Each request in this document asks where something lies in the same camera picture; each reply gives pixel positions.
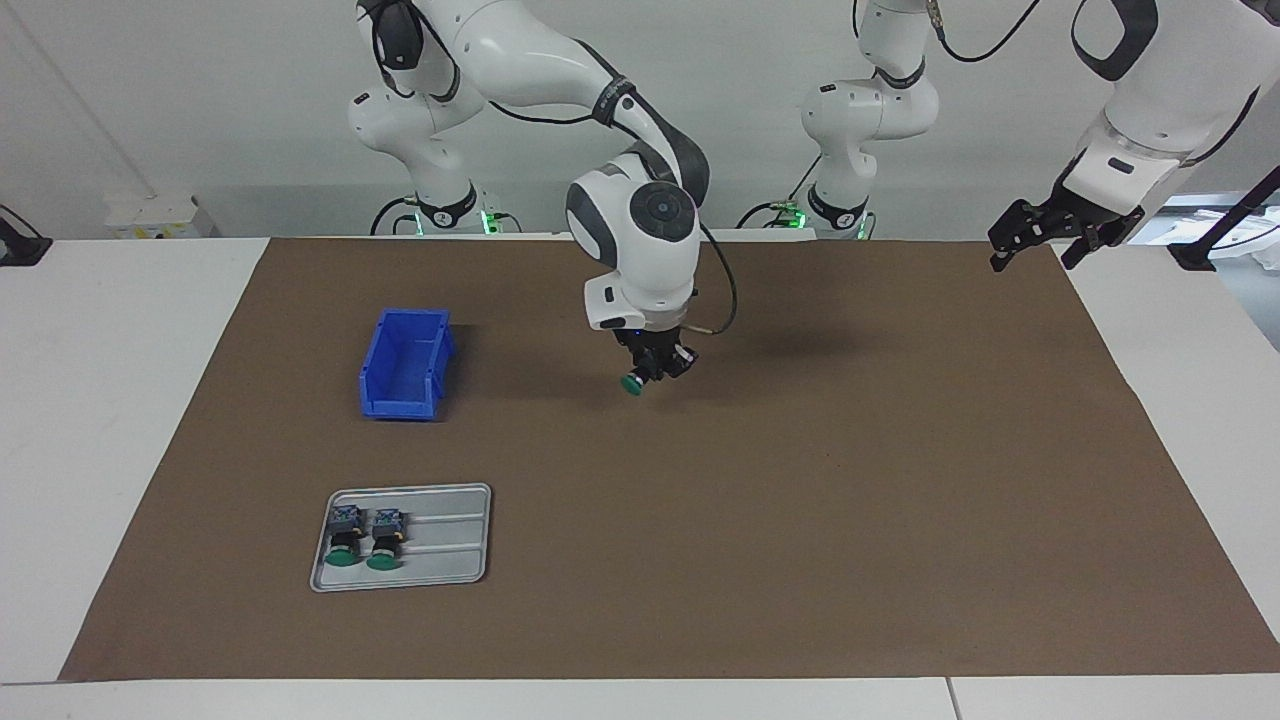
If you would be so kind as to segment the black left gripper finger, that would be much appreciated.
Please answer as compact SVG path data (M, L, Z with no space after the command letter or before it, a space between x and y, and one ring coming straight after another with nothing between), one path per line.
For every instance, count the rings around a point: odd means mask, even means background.
M1073 270L1091 254L1103 247L1123 245L1144 219L1146 210L1138 206L1125 217L1119 217L1108 222L1084 223L1079 236L1060 256L1062 266L1066 270Z
M988 228L992 270L1004 272L1019 252L1053 240L1060 225L1061 211L1053 205L1012 202Z

